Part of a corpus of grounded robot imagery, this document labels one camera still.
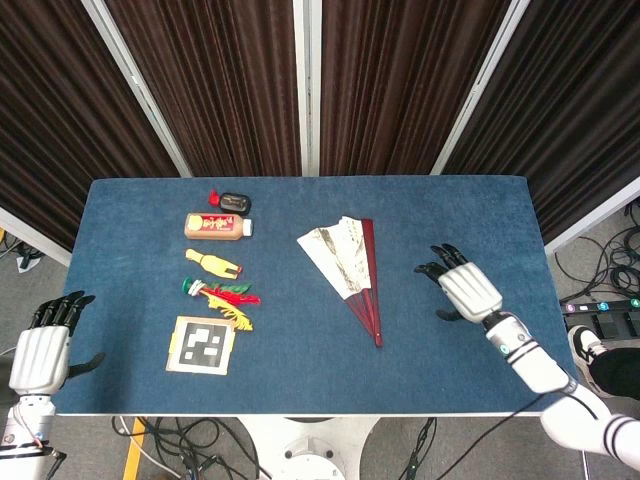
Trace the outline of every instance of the yellow stripe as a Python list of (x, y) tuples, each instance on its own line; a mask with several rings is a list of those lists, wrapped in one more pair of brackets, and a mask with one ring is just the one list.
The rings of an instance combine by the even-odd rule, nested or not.
[[(142, 433), (144, 432), (144, 425), (142, 422), (136, 420), (133, 422), (133, 431), (131, 433)], [(138, 435), (136, 440), (140, 445), (142, 445), (142, 441), (144, 440), (144, 435)], [(127, 463), (124, 466), (124, 473), (122, 474), (122, 480), (136, 480), (138, 475), (138, 465), (140, 464), (140, 450), (133, 443), (133, 440), (130, 441), (129, 444), (129, 453), (127, 454)]]

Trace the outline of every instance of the paper fan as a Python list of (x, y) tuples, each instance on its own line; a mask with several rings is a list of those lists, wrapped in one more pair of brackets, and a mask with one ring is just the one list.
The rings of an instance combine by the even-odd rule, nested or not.
[(298, 243), (381, 347), (373, 221), (342, 217), (337, 225), (311, 230)]

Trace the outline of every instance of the red object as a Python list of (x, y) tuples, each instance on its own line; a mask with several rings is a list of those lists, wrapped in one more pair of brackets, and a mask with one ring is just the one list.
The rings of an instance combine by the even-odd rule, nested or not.
[(240, 293), (220, 290), (219, 288), (216, 288), (214, 290), (212, 288), (204, 287), (202, 291), (207, 292), (211, 295), (215, 295), (216, 297), (221, 298), (229, 302), (231, 305), (235, 305), (236, 307), (238, 305), (246, 305), (246, 304), (260, 305), (260, 303), (262, 302), (260, 297), (257, 295), (242, 295)]
[(220, 206), (220, 195), (218, 195), (218, 192), (215, 190), (211, 190), (211, 193), (209, 194), (209, 203), (214, 207)]
[(373, 337), (376, 347), (382, 347), (382, 332), (380, 330), (380, 308), (378, 306), (378, 270), (376, 265), (376, 242), (373, 234), (373, 220), (365, 218), (362, 222), (362, 234), (367, 251), (367, 264), (371, 288), (365, 288), (360, 293), (351, 295), (346, 303), (360, 320), (360, 323)]

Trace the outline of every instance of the label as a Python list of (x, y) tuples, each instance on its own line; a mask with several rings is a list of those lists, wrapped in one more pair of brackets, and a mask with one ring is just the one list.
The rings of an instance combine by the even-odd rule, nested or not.
[(187, 228), (194, 232), (232, 232), (233, 222), (233, 215), (190, 215)]

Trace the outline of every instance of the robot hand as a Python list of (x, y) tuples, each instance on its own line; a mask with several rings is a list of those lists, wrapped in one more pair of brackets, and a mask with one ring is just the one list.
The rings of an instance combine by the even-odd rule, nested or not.
[(456, 247), (443, 244), (431, 249), (449, 270), (431, 262), (415, 271), (441, 286), (457, 309), (438, 310), (438, 316), (482, 323), (487, 339), (532, 391), (563, 396), (540, 417), (547, 435), (566, 448), (609, 454), (640, 470), (640, 421), (611, 415), (600, 398), (560, 368), (518, 317), (501, 311), (502, 295)]
[(18, 339), (9, 387), (18, 395), (53, 395), (67, 378), (95, 369), (104, 354), (69, 368), (71, 337), (80, 314), (95, 297), (74, 292), (38, 307)]
[(9, 411), (0, 445), (0, 478), (40, 479), (45, 458), (55, 458), (51, 478), (66, 455), (48, 445), (55, 407), (51, 395), (67, 380), (97, 368), (99, 353), (91, 361), (69, 367), (71, 337), (80, 314), (95, 297), (74, 292), (43, 303), (31, 325), (18, 339), (9, 379), (20, 399)]

